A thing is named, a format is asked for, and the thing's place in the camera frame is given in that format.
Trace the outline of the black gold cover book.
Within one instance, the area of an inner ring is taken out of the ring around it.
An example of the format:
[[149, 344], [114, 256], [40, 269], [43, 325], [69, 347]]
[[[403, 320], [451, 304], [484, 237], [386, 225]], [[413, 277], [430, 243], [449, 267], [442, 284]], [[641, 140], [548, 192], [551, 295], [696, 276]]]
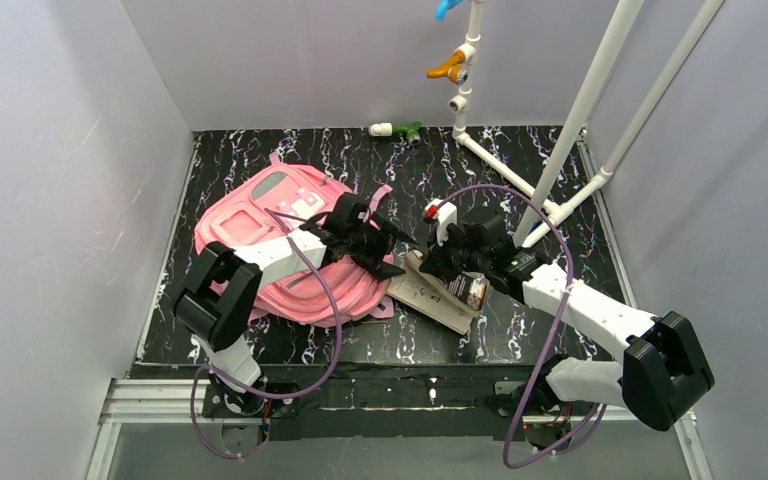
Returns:
[[481, 315], [488, 293], [487, 280], [483, 276], [459, 274], [455, 280], [443, 282], [419, 271], [422, 260], [420, 251], [409, 251], [402, 263], [405, 273], [391, 281], [387, 294], [459, 335], [465, 335], [473, 320]]

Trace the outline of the pink student backpack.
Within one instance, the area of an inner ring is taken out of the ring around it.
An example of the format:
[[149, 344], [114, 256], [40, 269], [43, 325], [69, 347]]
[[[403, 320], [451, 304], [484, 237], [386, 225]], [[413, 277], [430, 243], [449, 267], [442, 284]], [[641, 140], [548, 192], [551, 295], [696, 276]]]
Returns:
[[[215, 202], [194, 229], [198, 252], [219, 241], [228, 247], [257, 244], [284, 235], [270, 210], [285, 214], [295, 229], [304, 220], [331, 209], [338, 197], [349, 193], [345, 184], [311, 165], [285, 163], [276, 153], [270, 165]], [[324, 266], [320, 273], [337, 300], [343, 323], [372, 316], [390, 318], [393, 300], [388, 280], [376, 280], [351, 258]], [[333, 310], [319, 281], [308, 271], [285, 277], [257, 296], [249, 320], [268, 314], [316, 327], [333, 327]]]

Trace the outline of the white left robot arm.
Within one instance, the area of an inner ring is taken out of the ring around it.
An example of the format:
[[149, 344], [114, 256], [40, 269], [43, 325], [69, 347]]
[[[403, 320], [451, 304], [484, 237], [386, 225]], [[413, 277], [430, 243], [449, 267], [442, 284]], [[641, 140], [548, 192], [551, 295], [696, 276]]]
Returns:
[[337, 366], [338, 352], [322, 376], [304, 389], [273, 393], [256, 388], [261, 370], [244, 336], [247, 318], [265, 287], [309, 271], [323, 288], [340, 328], [343, 316], [323, 267], [349, 256], [379, 280], [403, 274], [384, 258], [395, 243], [415, 240], [375, 207], [373, 201], [344, 193], [331, 210], [300, 220], [279, 238], [235, 248], [220, 242], [205, 246], [171, 296], [175, 319], [208, 356], [205, 370], [236, 392], [270, 400], [299, 398], [325, 383]]

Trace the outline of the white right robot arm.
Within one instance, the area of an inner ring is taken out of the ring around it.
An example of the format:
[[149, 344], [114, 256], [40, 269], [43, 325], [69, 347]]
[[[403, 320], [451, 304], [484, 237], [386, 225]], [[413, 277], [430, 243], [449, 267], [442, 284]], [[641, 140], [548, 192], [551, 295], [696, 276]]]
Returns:
[[552, 356], [538, 368], [529, 408], [568, 402], [624, 407], [644, 425], [667, 431], [709, 392], [715, 378], [691, 321], [674, 311], [658, 317], [569, 280], [557, 263], [513, 243], [501, 216], [482, 209], [459, 220], [453, 205], [430, 205], [434, 227], [420, 272], [444, 282], [483, 275], [498, 293], [561, 320], [611, 355], [609, 361]]

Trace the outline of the green white pipe fitting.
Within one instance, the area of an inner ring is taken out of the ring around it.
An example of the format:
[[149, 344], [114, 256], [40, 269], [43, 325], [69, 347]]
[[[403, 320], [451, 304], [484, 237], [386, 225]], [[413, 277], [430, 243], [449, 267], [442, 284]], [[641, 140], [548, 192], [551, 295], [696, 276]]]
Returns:
[[374, 123], [368, 127], [368, 133], [373, 137], [391, 137], [394, 135], [401, 135], [405, 138], [411, 146], [416, 146], [420, 143], [421, 137], [419, 130], [422, 127], [420, 121], [415, 121], [408, 124], [393, 124], [390, 122]]

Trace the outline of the white pvc pipe frame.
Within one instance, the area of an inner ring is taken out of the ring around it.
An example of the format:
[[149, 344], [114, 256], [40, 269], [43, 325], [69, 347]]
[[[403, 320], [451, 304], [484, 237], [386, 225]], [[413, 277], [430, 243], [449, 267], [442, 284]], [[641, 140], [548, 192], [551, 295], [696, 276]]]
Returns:
[[[456, 112], [453, 139], [478, 155], [563, 222], [588, 195], [614, 174], [645, 121], [721, 9], [719, 1], [474, 1], [463, 45], [463, 84], [450, 106]], [[549, 174], [561, 169], [581, 128], [598, 125], [607, 95], [631, 53], [659, 50], [650, 76], [639, 81], [646, 94], [634, 100], [630, 117], [601, 172], [562, 205], [545, 201]], [[480, 125], [559, 125], [557, 150], [537, 184], [480, 146], [466, 131]]]

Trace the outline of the aluminium rail frame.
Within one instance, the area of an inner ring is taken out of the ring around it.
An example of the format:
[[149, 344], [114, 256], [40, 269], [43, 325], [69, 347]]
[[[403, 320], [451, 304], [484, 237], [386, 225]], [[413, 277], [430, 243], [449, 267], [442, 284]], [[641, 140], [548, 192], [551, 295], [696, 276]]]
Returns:
[[[480, 135], [492, 155], [528, 182], [558, 148], [549, 127], [492, 127]], [[525, 194], [476, 154], [458, 144], [448, 129], [425, 131], [420, 143], [381, 140], [354, 128], [314, 130], [208, 131], [195, 141], [179, 217], [171, 239], [157, 303], [128, 378], [117, 381], [105, 417], [123, 427], [181, 427], [191, 446], [168, 449], [151, 479], [208, 479], [194, 455], [218, 462], [219, 477], [246, 467], [256, 479], [311, 479], [316, 454], [324, 451], [331, 470], [344, 475], [356, 461], [372, 459], [387, 477], [489, 478], [478, 470], [486, 454], [509, 467], [542, 458], [566, 458], [587, 439], [603, 447], [594, 475], [636, 479], [669, 477], [659, 453], [605, 436], [611, 415], [644, 435], [674, 440], [687, 413], [667, 431], [656, 431], [624, 407], [568, 402], [548, 411], [529, 408], [538, 368], [552, 356], [609, 361], [600, 345], [561, 320], [496, 292], [471, 329], [459, 335], [399, 301], [386, 319], [369, 316], [340, 328], [305, 326], [277, 315], [247, 318], [244, 336], [261, 370], [256, 388], [291, 393], [318, 380], [335, 352], [329, 379], [313, 392], [270, 400], [236, 392], [205, 370], [208, 356], [178, 322], [171, 296], [201, 253], [194, 229], [215, 202], [270, 165], [311, 165], [373, 201], [375, 210], [415, 238], [396, 243], [385, 262], [402, 268], [411, 250], [427, 250], [430, 226], [423, 210], [433, 199], [457, 207], [457, 218], [491, 209], [505, 220], [517, 246], [557, 263], [569, 280], [643, 310], [620, 294], [603, 218], [590, 195], [569, 219], [551, 226], [544, 219], [525, 241], [513, 234], [527, 215], [547, 208]], [[579, 155], [561, 170], [554, 201], [570, 200], [596, 178]]]

